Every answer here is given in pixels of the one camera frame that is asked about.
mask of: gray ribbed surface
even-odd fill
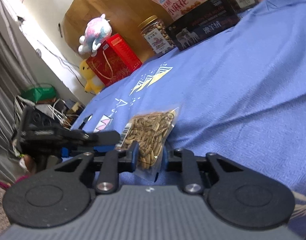
[[[176,186],[123,186],[98,196],[78,220],[58,228],[29,229],[13,225],[0,240],[297,240],[286,227],[254,232],[218,220],[199,196]]]

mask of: gold jar lid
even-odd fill
[[[150,24],[151,22],[155,21],[158,17],[156,15],[153,15],[149,18],[147,18],[144,22],[142,22],[138,27],[142,30],[144,29],[144,27],[148,24]]]

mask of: wooden headboard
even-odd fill
[[[106,14],[106,19],[110,19],[113,31],[122,35],[142,61],[154,54],[137,26],[154,14],[166,25],[172,22],[168,13],[151,0],[74,0],[65,14],[62,28],[67,44],[75,52],[87,23],[102,13]]]

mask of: transparent plastic bag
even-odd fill
[[[172,131],[179,108],[169,111],[139,114],[130,119],[125,126],[116,149],[127,150],[133,141],[140,145],[135,174],[141,178],[155,181],[161,168],[163,146]]]

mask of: yellow duck plush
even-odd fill
[[[91,92],[93,90],[96,94],[98,94],[105,87],[101,79],[99,79],[99,77],[86,63],[86,60],[83,60],[80,64],[80,74],[87,81],[85,92]]]

